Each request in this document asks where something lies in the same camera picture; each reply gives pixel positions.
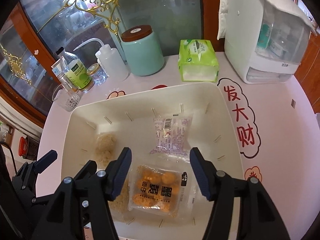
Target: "teal ceramic jar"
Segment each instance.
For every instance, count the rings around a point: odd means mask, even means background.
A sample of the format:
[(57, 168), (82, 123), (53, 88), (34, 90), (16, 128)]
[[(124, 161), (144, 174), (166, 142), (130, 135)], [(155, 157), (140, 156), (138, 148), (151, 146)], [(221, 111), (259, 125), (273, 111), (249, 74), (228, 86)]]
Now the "teal ceramic jar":
[(133, 27), (122, 33), (121, 39), (122, 49), (134, 75), (149, 76), (163, 67), (160, 44), (150, 25)]

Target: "screw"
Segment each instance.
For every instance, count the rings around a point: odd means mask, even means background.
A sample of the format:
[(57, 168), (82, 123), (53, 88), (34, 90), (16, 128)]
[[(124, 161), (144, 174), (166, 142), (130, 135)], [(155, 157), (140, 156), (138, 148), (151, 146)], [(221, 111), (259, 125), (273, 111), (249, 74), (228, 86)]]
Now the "screw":
[(252, 177), (250, 179), (250, 182), (253, 183), (253, 184), (257, 184), (259, 182), (259, 180), (256, 177)]
[(71, 181), (72, 181), (72, 178), (70, 178), (70, 177), (66, 177), (66, 178), (63, 179), (63, 182), (64, 182), (65, 184), (68, 184), (68, 183), (70, 183)]
[(89, 201), (84, 200), (84, 201), (82, 202), (82, 206), (83, 206), (83, 207), (88, 207), (88, 206), (89, 206)]
[(105, 171), (98, 171), (97, 172), (98, 177), (104, 177), (106, 175)]
[(224, 171), (217, 171), (216, 174), (218, 177), (221, 177), (221, 178), (223, 178), (226, 175)]

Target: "barcode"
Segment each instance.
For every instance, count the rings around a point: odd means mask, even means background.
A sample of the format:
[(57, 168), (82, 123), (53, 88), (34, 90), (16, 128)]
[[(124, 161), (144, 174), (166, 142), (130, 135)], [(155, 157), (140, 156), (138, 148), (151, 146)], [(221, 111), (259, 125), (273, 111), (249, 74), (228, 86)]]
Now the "barcode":
[(165, 122), (164, 122), (164, 128), (165, 129), (171, 129), (171, 121), (172, 119), (165, 119)]

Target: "pink table surface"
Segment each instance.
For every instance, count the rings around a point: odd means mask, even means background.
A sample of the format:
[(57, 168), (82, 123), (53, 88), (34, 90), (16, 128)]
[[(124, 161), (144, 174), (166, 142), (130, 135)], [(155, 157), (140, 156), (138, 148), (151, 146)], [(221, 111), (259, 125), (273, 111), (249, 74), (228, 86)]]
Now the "pink table surface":
[[(225, 54), (216, 55), (220, 64), (219, 87), (239, 137), (244, 177), (255, 176), (262, 182), (291, 239), (301, 239), (320, 210), (320, 130), (308, 98), (295, 77), (281, 84), (245, 84)], [(85, 93), (79, 106), (104, 100), (114, 91), (112, 96), (120, 96), (158, 85), (184, 84), (177, 60), (177, 55), (166, 57), (164, 68), (152, 76), (131, 74), (120, 83), (108, 78)], [(52, 194), (61, 182), (62, 153), (70, 116), (71, 113), (53, 103), (44, 125), (38, 158), (54, 149), (58, 159), (38, 176), (37, 196)]]

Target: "green tissue package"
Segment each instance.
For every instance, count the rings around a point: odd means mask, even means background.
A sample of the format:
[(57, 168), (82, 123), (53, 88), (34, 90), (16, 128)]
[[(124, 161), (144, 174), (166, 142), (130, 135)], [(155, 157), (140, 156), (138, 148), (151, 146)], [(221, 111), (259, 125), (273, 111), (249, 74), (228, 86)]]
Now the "green tissue package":
[(216, 82), (219, 63), (208, 40), (181, 40), (178, 67), (182, 81)]

